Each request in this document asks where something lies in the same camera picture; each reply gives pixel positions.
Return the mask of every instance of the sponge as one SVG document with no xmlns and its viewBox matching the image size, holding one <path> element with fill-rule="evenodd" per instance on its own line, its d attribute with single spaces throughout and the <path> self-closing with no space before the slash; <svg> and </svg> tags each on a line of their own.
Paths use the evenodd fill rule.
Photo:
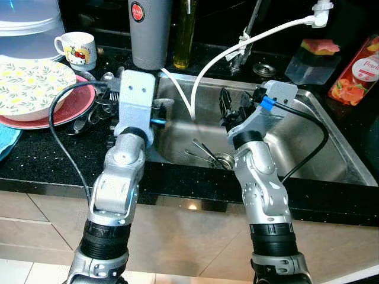
<svg viewBox="0 0 379 284">
<path fill-rule="evenodd" d="M 371 52 L 379 51 L 379 37 L 375 37 L 373 40 L 371 40 L 370 46 L 367 47 L 367 50 Z"/>
<path fill-rule="evenodd" d="M 339 52 L 339 46 L 333 40 L 310 40 L 304 39 L 301 47 L 314 55 L 334 55 Z"/>
</svg>

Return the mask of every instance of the hello kitty mug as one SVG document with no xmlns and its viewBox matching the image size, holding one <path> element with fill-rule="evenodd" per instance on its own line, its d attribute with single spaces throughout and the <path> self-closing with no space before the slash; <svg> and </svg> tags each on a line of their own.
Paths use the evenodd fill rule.
<svg viewBox="0 0 379 284">
<path fill-rule="evenodd" d="M 54 39 L 55 49 L 66 56 L 71 68 L 89 71 L 96 67 L 96 45 L 92 34 L 74 31 Z"/>
</svg>

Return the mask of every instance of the pink plate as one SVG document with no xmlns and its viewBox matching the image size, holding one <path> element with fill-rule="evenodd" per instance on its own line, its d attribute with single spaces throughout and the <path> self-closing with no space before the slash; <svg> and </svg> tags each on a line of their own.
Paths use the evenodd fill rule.
<svg viewBox="0 0 379 284">
<path fill-rule="evenodd" d="M 77 82 L 86 82 L 83 77 L 76 75 Z M 93 86 L 83 86 L 74 89 L 66 98 L 62 107 L 54 113 L 54 125 L 64 124 L 72 121 L 85 112 L 95 100 L 95 89 Z M 49 118 L 35 121 L 9 120 L 0 115 L 0 123 L 17 129 L 41 129 L 49 127 Z"/>
</svg>

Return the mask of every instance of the sink drain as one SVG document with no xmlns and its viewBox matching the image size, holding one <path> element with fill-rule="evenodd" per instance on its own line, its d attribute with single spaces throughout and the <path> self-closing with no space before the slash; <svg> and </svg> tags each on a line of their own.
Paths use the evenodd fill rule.
<svg viewBox="0 0 379 284">
<path fill-rule="evenodd" d="M 264 78 L 271 78 L 277 72 L 277 70 L 274 67 L 272 67 L 269 64 L 264 64 L 264 63 L 255 64 L 253 66 L 253 71 L 260 77 L 264 77 Z"/>
<path fill-rule="evenodd" d="M 233 170 L 235 160 L 231 155 L 227 153 L 214 153 L 214 156 L 217 158 L 217 160 L 220 161 L 221 164 L 223 164 L 223 166 L 227 170 Z M 208 165 L 211 169 L 216 169 L 216 166 L 214 165 L 214 160 L 211 157 L 208 158 Z"/>
</svg>

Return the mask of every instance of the gray thermos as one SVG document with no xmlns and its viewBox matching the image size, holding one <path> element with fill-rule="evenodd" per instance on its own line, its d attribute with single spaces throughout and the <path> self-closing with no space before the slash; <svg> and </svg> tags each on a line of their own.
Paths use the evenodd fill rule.
<svg viewBox="0 0 379 284">
<path fill-rule="evenodd" d="M 128 0 L 133 63 L 145 70 L 166 64 L 172 0 Z"/>
</svg>

